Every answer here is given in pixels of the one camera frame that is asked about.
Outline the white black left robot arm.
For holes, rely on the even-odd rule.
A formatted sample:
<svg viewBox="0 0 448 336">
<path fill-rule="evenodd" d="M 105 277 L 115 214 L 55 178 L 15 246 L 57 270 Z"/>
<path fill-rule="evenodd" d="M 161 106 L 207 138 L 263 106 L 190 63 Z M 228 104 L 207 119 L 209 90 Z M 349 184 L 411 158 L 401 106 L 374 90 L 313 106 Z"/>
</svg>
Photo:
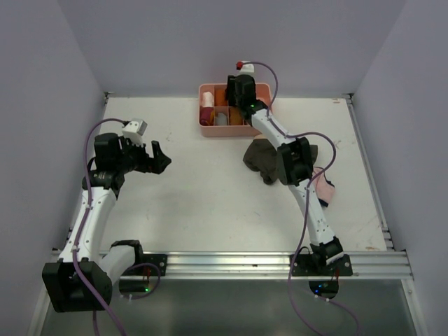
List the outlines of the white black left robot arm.
<svg viewBox="0 0 448 336">
<path fill-rule="evenodd" d="M 123 273 L 135 275 L 144 270 L 140 241 L 115 241 L 106 255 L 100 254 L 100 245 L 125 175 L 161 174 L 171 164 L 158 141 L 150 145 L 152 152 L 147 153 L 146 145 L 135 136 L 104 133 L 95 137 L 76 222 L 57 261 L 43 266 L 43 282 L 56 312 L 103 310 Z"/>
</svg>

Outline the orange rolled underwear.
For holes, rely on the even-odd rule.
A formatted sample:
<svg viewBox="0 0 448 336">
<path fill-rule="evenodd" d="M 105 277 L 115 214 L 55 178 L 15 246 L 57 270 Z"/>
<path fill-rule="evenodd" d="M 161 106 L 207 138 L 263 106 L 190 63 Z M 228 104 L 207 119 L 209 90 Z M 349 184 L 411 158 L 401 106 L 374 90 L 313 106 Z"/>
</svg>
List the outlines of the orange rolled underwear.
<svg viewBox="0 0 448 336">
<path fill-rule="evenodd" d="M 227 106 L 228 100 L 226 98 L 226 89 L 224 88 L 216 88 L 214 95 L 215 106 Z"/>
</svg>

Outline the light pink underwear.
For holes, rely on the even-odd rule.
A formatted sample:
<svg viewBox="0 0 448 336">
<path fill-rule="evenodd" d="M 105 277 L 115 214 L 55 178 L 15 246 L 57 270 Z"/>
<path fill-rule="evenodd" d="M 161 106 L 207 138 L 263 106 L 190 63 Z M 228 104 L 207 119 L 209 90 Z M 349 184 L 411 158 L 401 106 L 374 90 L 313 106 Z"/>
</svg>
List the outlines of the light pink underwear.
<svg viewBox="0 0 448 336">
<path fill-rule="evenodd" d="M 316 196 L 323 208 L 328 208 L 335 194 L 335 185 L 326 177 L 322 167 L 315 167 L 312 173 L 312 184 Z"/>
</svg>

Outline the aluminium frame rail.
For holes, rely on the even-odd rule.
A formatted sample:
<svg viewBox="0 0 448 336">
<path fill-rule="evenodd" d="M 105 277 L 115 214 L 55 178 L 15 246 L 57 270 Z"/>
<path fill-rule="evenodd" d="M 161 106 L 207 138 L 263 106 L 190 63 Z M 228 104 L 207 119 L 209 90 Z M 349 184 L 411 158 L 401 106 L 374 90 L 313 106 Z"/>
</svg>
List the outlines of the aluminium frame rail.
<svg viewBox="0 0 448 336">
<path fill-rule="evenodd" d="M 157 265 L 169 279 L 412 279 L 407 254 L 395 251 L 348 252 L 329 266 L 317 268 L 303 250 L 290 252 L 144 252 L 143 261 Z"/>
</svg>

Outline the grey rolled underwear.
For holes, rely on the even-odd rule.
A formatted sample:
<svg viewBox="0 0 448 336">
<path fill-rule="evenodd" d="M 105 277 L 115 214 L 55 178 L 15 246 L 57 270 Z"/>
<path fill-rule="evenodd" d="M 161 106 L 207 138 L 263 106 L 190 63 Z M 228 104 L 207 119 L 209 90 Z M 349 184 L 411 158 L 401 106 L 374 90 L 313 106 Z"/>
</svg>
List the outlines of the grey rolled underwear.
<svg viewBox="0 0 448 336">
<path fill-rule="evenodd" d="M 223 127 L 228 126 L 228 117 L 225 113 L 217 113 L 215 120 L 215 126 Z"/>
</svg>

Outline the olive green underwear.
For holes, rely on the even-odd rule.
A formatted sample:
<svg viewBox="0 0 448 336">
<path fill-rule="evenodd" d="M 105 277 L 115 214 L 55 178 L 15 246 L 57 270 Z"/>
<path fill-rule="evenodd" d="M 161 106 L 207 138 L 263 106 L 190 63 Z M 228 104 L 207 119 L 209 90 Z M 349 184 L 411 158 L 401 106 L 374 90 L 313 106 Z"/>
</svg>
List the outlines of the olive green underwear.
<svg viewBox="0 0 448 336">
<path fill-rule="evenodd" d="M 246 150 L 243 162 L 259 173 L 263 182 L 280 181 L 285 186 L 298 186 L 312 178 L 319 148 L 301 137 L 275 148 L 268 139 L 257 138 Z"/>
</svg>

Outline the mustard brown rolled underwear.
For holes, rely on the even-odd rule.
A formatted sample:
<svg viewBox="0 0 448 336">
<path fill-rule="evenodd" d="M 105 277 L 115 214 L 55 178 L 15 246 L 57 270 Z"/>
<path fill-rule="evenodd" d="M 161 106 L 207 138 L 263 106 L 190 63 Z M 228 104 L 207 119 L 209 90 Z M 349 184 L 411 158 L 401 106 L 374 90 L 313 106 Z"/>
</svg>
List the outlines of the mustard brown rolled underwear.
<svg viewBox="0 0 448 336">
<path fill-rule="evenodd" d="M 244 125 L 244 119 L 241 115 L 241 111 L 238 107 L 231 106 L 229 108 L 229 125 L 230 126 L 242 126 Z"/>
</svg>

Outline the white pink rolled underwear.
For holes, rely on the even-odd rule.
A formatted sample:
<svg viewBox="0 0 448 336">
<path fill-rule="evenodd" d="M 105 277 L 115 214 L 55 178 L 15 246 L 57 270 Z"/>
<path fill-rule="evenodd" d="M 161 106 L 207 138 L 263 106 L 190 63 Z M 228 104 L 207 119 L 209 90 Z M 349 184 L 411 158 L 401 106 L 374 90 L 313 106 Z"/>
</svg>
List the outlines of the white pink rolled underwear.
<svg viewBox="0 0 448 336">
<path fill-rule="evenodd" d="M 206 91 L 202 93 L 201 106 L 204 108 L 214 107 L 214 94 L 213 92 Z"/>
</svg>

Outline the maroon rolled underwear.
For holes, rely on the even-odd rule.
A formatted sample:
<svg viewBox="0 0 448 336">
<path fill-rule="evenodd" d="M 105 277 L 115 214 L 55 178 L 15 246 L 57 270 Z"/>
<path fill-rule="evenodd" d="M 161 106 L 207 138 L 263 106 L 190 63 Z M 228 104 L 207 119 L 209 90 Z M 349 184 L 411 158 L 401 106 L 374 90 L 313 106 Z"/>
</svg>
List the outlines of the maroon rolled underwear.
<svg viewBox="0 0 448 336">
<path fill-rule="evenodd" d="M 214 107 L 202 106 L 199 110 L 199 124 L 201 126 L 214 126 L 215 111 Z"/>
</svg>

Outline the pink divided storage box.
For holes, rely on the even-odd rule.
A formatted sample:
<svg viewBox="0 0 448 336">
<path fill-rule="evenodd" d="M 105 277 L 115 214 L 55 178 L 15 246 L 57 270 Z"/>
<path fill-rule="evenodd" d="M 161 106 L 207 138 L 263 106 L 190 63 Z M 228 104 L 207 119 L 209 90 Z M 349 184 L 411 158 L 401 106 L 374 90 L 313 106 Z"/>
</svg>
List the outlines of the pink divided storage box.
<svg viewBox="0 0 448 336">
<path fill-rule="evenodd" d="M 204 137 L 254 137 L 259 131 L 250 126 L 229 105 L 227 85 L 209 83 L 199 86 L 199 112 L 197 120 Z"/>
</svg>

